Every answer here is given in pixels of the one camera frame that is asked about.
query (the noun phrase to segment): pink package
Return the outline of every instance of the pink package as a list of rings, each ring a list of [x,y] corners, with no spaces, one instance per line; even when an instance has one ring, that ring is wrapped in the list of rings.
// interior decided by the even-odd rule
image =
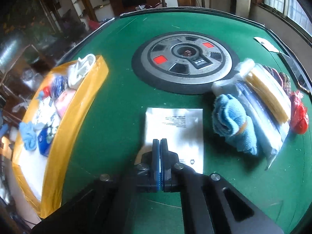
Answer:
[[[71,103],[71,100],[73,99],[75,93],[76,93],[75,90],[73,90],[71,88],[67,88],[65,91],[62,92],[62,94],[55,101],[54,105],[57,109],[58,115],[61,118],[63,118],[63,116],[67,110],[67,107]]]

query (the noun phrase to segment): rolled blue towel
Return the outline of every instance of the rolled blue towel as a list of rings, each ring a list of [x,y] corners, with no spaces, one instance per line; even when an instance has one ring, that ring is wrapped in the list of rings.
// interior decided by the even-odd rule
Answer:
[[[214,102],[213,130],[237,151],[257,154],[257,138],[252,119],[232,95],[220,95]]]
[[[34,131],[34,124],[32,122],[19,124],[19,132],[24,142],[26,150],[35,150],[37,147],[37,135]]]

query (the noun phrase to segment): silver screw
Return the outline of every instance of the silver screw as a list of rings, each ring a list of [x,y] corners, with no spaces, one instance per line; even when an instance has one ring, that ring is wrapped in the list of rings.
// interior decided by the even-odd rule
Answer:
[[[137,165],[137,169],[140,170],[140,171],[144,171],[144,170],[148,169],[148,165],[144,164],[144,163],[139,163]]]
[[[100,181],[109,181],[110,180],[110,176],[108,174],[101,174],[99,176],[99,180]]]
[[[217,173],[211,174],[210,178],[214,181],[219,181],[221,179],[221,176]]]
[[[175,163],[174,164],[174,168],[176,168],[176,169],[178,169],[178,170],[182,170],[183,169],[183,164],[181,164],[181,163]]]

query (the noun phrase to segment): green tabletop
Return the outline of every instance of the green tabletop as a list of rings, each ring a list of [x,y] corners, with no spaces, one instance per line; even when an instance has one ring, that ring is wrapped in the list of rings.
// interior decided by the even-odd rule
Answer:
[[[134,15],[116,20],[74,57],[101,54],[109,74],[75,142],[62,203],[100,174],[123,173],[133,165],[143,143],[146,108],[203,108],[204,174],[220,173],[286,234],[290,233],[312,201],[310,129],[304,135],[290,133],[268,171],[265,171],[264,156],[252,157],[229,149],[213,133],[212,94],[179,95],[157,90],[139,80],[132,71],[131,59],[141,44],[173,31],[215,36],[230,45],[241,61],[251,58],[288,74],[278,56],[270,54],[253,37],[265,38],[280,49],[274,39],[265,30],[241,21],[188,12]],[[308,95],[303,103],[312,117]],[[142,194],[136,212],[135,233],[184,233],[178,193]]]

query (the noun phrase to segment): red bag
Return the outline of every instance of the red bag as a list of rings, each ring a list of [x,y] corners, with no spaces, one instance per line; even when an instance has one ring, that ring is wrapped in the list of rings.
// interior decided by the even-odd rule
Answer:
[[[300,91],[292,92],[291,100],[291,122],[290,127],[297,134],[304,134],[308,130],[309,117],[308,109],[303,105],[301,99],[303,94]]]

